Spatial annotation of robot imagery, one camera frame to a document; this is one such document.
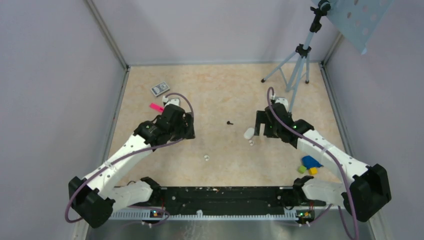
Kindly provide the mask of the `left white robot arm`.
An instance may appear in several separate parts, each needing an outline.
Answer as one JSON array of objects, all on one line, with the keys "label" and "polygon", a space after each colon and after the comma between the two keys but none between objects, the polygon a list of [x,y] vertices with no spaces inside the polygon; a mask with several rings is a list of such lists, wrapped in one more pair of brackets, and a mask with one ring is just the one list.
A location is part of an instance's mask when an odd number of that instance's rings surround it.
[{"label": "left white robot arm", "polygon": [[116,184],[142,159],[155,150],[195,138],[195,115],[177,104],[168,103],[153,120],[141,122],[123,146],[97,169],[83,178],[75,176],[68,183],[69,202],[65,220],[72,223],[69,211],[74,210],[93,229],[105,224],[112,213],[135,203],[154,207],[160,193],[150,184],[138,180],[134,184]]}]

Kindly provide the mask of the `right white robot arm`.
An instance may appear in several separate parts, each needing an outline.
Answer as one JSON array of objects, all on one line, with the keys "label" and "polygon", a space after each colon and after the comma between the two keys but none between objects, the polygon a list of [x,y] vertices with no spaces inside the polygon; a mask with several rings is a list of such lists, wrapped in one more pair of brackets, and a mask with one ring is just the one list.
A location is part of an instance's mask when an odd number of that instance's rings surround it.
[{"label": "right white robot arm", "polygon": [[327,182],[314,177],[296,179],[293,200],[307,206],[312,200],[344,206],[360,222],[367,222],[391,199],[388,172],[380,164],[370,166],[355,159],[326,140],[303,119],[293,120],[284,104],[275,102],[255,117],[254,135],[259,136],[264,125],[264,136],[280,139],[306,153],[340,179]]}]

